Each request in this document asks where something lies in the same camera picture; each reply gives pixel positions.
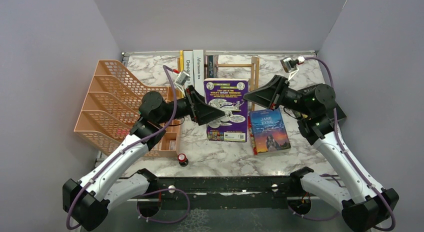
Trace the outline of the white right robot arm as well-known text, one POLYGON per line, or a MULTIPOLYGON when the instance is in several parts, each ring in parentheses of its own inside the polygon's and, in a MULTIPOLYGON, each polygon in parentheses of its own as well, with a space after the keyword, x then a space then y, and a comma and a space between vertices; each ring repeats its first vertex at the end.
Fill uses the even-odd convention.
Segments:
POLYGON ((288 188, 292 194, 309 192, 319 197, 335 208, 354 232, 379 229, 381 222, 394 219, 399 195, 374 179, 343 141, 331 86, 317 84, 308 90, 294 90, 286 77, 276 75, 266 85, 247 92, 244 99, 271 110, 283 107, 298 112, 300 134, 326 158, 344 183, 339 187, 312 169, 302 168, 291 174, 288 188))

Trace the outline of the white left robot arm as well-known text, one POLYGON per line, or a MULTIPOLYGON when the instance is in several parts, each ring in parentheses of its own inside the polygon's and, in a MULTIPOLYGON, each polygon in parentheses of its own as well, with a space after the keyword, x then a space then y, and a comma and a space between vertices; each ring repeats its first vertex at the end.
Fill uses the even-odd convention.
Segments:
POLYGON ((139 158, 151 151, 164 137, 173 120, 189 116, 198 125, 205 125, 225 115, 224 111, 210 106, 189 86, 184 97, 173 97, 166 102, 158 91, 142 97, 140 117, 116 150, 97 168, 78 181, 69 179, 62 187, 62 206, 67 213, 66 228, 82 226, 87 231, 97 228, 108 215, 115 202, 123 202, 136 195, 157 192, 157 183, 141 174, 125 181, 126 188, 118 189, 116 181, 139 158))

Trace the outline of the blue Jane Eyre book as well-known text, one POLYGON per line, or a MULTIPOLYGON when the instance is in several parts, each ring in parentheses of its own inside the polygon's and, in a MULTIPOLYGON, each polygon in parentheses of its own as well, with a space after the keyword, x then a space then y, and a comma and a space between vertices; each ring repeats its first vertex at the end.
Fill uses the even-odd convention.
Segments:
POLYGON ((279 109, 250 111, 252 131, 257 155, 270 155, 289 151, 292 146, 279 109))

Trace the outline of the Afternoon tea coffee cover book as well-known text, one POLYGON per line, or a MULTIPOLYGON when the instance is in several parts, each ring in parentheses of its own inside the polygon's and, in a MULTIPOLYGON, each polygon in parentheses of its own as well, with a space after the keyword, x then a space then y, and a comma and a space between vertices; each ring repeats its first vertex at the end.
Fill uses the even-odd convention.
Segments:
POLYGON ((193 50, 193 82, 195 90, 205 96, 205 51, 203 49, 193 50))

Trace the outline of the white Furniture Decorate book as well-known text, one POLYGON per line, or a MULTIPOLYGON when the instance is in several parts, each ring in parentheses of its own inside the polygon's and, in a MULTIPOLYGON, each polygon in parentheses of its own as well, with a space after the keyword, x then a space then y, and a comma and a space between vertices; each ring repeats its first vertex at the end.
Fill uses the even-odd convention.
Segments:
POLYGON ((183 69, 189 74, 189 78, 185 82, 185 86, 194 86, 194 54, 193 50, 184 50, 183 55, 183 69))

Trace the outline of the purple 52-Storey Treehouse book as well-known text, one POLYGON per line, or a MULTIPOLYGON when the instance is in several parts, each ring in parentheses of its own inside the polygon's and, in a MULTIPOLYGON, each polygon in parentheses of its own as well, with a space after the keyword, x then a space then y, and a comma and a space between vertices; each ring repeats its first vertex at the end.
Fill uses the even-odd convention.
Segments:
POLYGON ((205 101, 224 115, 207 124, 209 141, 246 142, 248 133, 249 91, 247 78, 207 78, 203 82, 205 101))

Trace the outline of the floral Little Women book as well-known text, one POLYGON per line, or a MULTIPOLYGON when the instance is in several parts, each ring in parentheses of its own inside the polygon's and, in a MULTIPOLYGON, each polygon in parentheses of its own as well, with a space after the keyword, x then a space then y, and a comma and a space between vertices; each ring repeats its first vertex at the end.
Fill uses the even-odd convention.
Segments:
POLYGON ((219 55, 206 55, 206 78, 218 78, 219 55))

